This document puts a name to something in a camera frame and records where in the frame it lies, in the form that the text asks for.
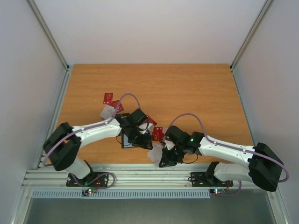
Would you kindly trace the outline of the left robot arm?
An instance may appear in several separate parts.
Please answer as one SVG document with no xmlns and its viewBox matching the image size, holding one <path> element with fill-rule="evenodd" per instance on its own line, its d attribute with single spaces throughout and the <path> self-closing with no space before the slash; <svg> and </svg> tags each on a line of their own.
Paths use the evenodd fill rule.
<svg viewBox="0 0 299 224">
<path fill-rule="evenodd" d="M 43 150 L 56 171 L 65 170 L 80 184 L 94 182 L 95 174 L 90 165 L 78 157 L 81 148 L 93 142 L 125 135 L 134 147 L 151 150 L 154 124 L 141 109 L 132 113 L 115 114 L 104 121 L 84 126 L 71 126 L 65 122 L 44 142 Z"/>
</svg>

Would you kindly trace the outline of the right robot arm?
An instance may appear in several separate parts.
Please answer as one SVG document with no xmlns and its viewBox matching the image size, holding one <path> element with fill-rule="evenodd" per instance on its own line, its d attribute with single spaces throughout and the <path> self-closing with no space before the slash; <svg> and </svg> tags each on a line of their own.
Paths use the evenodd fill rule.
<svg viewBox="0 0 299 224">
<path fill-rule="evenodd" d="M 166 131 L 159 167 L 183 163 L 186 154 L 212 156 L 229 161 L 229 164 L 212 162 L 206 171 L 210 186 L 225 181 L 252 182 L 257 187 L 274 192 L 282 173 L 283 162 L 263 143 L 242 146 L 205 136 L 200 132 L 188 134 L 177 126 Z"/>
</svg>

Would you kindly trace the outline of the black leather card holder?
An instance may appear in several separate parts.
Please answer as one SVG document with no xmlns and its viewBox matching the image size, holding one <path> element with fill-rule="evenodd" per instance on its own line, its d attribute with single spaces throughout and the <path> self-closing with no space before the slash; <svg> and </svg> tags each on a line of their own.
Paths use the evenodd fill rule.
<svg viewBox="0 0 299 224">
<path fill-rule="evenodd" d="M 121 136 L 121 148 L 131 148 L 135 147 L 131 143 L 128 142 L 129 138 L 126 135 Z"/>
</svg>

